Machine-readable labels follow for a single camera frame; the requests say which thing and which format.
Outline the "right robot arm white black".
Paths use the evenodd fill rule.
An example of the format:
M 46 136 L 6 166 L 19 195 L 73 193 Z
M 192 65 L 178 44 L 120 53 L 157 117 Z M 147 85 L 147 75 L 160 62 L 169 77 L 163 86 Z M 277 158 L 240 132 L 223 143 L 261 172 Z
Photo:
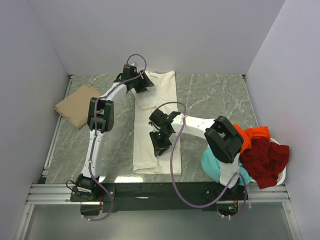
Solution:
M 221 197 L 230 200 L 237 194 L 237 186 L 240 184 L 238 162 L 244 139 L 226 117 L 206 119 L 186 116 L 177 111 L 166 114 L 156 109 L 149 117 L 149 124 L 153 126 L 149 136 L 155 157 L 162 156 L 170 149 L 173 134 L 181 132 L 205 139 L 220 162 L 217 182 L 221 184 Z

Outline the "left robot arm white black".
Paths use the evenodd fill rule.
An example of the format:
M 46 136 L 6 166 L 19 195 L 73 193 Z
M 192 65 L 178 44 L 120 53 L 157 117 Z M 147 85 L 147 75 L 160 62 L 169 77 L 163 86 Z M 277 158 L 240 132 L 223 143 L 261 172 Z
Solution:
M 127 63 L 104 94 L 90 99 L 87 116 L 89 145 L 81 174 L 75 181 L 75 185 L 82 188 L 82 195 L 88 201 L 94 201 L 103 195 L 104 190 L 98 184 L 100 161 L 107 133 L 114 127 L 115 102 L 132 89 L 139 94 L 153 86 L 144 69 L 138 71 L 136 66 Z

